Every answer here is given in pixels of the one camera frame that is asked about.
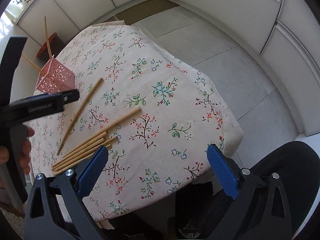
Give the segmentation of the person's left hand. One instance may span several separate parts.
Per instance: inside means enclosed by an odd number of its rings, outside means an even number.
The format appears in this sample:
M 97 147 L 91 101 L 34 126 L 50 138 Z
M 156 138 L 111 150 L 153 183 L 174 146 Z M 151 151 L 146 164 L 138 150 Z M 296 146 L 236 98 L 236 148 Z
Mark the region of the person's left hand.
M 31 152 L 31 143 L 29 141 L 29 137 L 32 137 L 35 134 L 35 131 L 31 127 L 27 127 L 27 137 L 22 143 L 22 154 L 19 158 L 19 165 L 22 168 L 24 174 L 29 174 L 30 172 L 30 152 Z M 6 163 L 9 160 L 9 151 L 4 147 L 1 146 L 1 152 L 0 152 L 0 160 L 1 164 Z

